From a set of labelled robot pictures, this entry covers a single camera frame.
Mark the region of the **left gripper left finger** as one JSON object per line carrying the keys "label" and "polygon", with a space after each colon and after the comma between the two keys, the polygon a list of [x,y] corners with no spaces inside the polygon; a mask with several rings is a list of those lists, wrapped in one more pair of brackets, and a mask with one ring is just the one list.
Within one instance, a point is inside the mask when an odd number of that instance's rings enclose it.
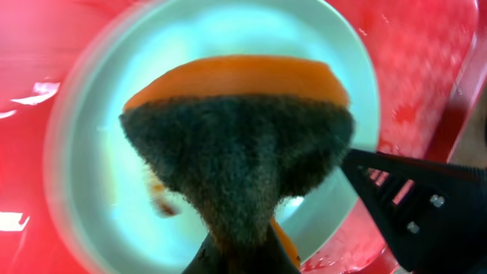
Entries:
{"label": "left gripper left finger", "polygon": [[208,233],[196,255],[182,274],[227,274],[228,263],[218,249],[212,234]]}

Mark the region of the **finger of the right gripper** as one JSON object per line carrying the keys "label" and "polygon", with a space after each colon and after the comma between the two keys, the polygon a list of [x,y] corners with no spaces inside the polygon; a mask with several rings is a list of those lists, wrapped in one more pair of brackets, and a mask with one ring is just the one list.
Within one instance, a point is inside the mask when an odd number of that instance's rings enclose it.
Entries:
{"label": "finger of the right gripper", "polygon": [[486,271],[486,172],[352,149],[341,165],[410,272]]}

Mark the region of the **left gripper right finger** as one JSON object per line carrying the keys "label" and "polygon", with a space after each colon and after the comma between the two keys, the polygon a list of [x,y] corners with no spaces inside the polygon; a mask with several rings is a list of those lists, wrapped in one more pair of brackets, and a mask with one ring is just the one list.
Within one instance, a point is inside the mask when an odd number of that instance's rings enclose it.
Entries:
{"label": "left gripper right finger", "polygon": [[268,225],[266,241],[262,246],[263,268],[271,274],[299,274],[299,270],[292,264],[284,247],[271,225]]}

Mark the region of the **teal orange sponge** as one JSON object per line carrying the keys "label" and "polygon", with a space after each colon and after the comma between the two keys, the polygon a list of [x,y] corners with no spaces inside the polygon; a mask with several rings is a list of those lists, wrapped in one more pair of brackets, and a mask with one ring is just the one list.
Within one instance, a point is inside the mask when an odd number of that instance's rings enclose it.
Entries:
{"label": "teal orange sponge", "polygon": [[177,66],[133,95],[119,121],[159,180],[200,214],[228,273],[267,273],[268,225],[299,270],[275,220],[349,152],[349,96],[323,62],[288,56],[216,56]]}

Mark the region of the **white plate top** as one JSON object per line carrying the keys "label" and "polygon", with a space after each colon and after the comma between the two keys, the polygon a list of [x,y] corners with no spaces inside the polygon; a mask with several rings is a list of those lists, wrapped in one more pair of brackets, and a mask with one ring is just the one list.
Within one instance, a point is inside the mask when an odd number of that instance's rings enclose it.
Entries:
{"label": "white plate top", "polygon": [[176,193],[159,216],[149,169],[123,134],[123,104],[166,71],[209,56],[265,54],[325,62],[348,91],[355,148],[374,151],[380,95],[349,22],[314,0],[153,1],[124,12],[62,83],[44,145],[46,200],[56,230],[90,273],[180,273],[207,229]]}

